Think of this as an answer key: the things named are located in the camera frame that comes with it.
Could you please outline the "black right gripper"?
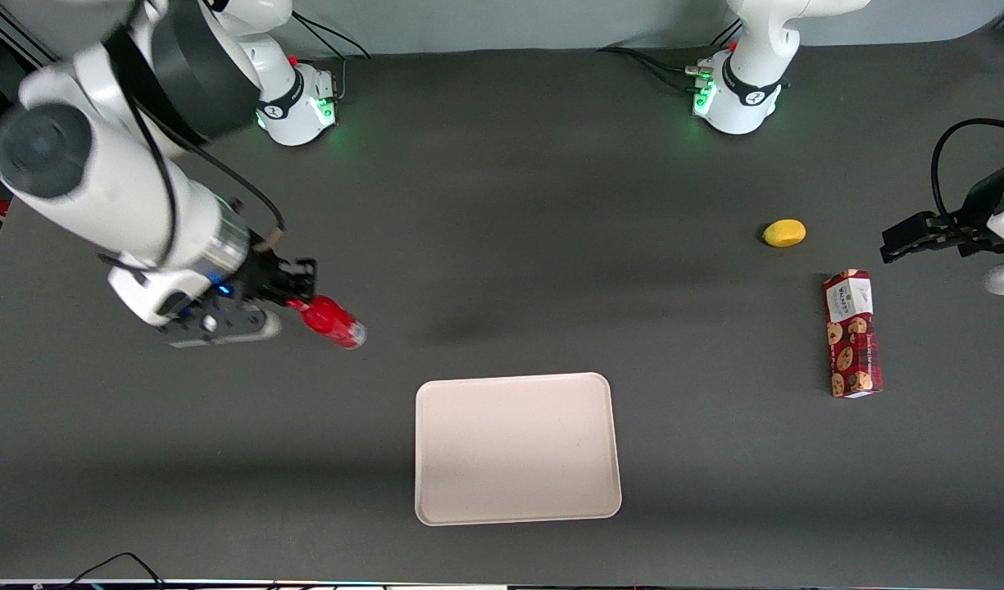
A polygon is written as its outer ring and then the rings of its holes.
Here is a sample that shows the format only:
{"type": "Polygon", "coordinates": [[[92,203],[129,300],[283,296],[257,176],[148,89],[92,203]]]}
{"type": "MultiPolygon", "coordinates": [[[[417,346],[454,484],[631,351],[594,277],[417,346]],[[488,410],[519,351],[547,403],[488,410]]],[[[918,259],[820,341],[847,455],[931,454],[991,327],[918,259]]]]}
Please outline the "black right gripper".
{"type": "Polygon", "coordinates": [[[250,302],[310,309],[316,295],[316,259],[283,258],[275,250],[251,250],[232,275],[211,287],[211,309],[234,311],[250,302]]]}

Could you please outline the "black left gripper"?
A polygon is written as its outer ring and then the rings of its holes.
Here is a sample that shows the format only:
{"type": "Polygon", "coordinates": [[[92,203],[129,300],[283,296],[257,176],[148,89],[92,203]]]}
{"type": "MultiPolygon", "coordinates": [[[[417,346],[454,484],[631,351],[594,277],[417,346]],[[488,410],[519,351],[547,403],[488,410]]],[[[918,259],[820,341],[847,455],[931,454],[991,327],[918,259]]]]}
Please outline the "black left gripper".
{"type": "Polygon", "coordinates": [[[881,232],[881,261],[892,264],[906,255],[949,247],[957,247],[962,257],[979,252],[1004,255],[1004,167],[974,184],[952,218],[956,237],[932,211],[917,212],[892,225],[881,232]]]}

